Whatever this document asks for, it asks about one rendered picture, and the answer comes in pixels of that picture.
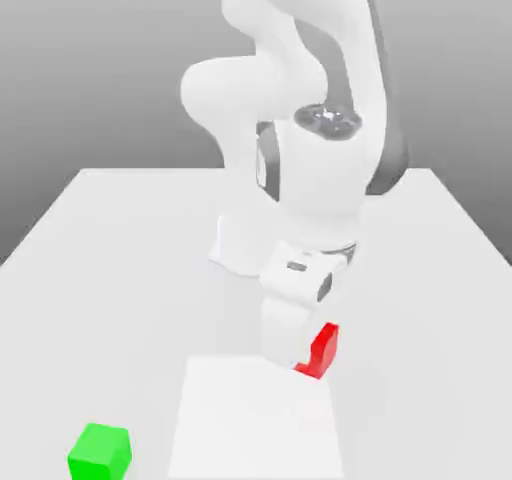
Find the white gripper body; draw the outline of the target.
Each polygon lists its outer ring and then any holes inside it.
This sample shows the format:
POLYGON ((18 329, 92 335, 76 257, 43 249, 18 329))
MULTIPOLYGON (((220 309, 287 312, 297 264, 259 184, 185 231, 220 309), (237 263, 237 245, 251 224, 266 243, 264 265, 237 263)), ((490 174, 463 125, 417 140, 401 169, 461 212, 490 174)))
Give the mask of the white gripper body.
POLYGON ((265 296, 261 306, 263 355, 284 368, 307 364, 311 356, 314 319, 311 307, 274 295, 265 296))

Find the small red cube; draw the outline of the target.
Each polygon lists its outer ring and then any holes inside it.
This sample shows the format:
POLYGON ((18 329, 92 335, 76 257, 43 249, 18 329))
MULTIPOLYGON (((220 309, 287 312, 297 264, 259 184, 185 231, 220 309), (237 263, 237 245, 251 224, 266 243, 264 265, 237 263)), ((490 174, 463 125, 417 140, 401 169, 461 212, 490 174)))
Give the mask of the small red cube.
POLYGON ((338 336, 339 326, 327 322, 311 343, 309 360, 306 363, 297 363, 294 370, 321 379, 336 356, 338 336))

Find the small green cube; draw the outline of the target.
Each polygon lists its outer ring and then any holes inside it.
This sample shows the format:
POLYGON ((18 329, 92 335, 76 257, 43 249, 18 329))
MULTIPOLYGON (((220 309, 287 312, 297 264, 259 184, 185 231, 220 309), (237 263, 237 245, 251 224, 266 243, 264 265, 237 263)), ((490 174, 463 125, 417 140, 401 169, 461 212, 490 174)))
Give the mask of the small green cube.
POLYGON ((88 423, 68 454, 72 480, 124 480, 132 461, 127 429, 88 423))

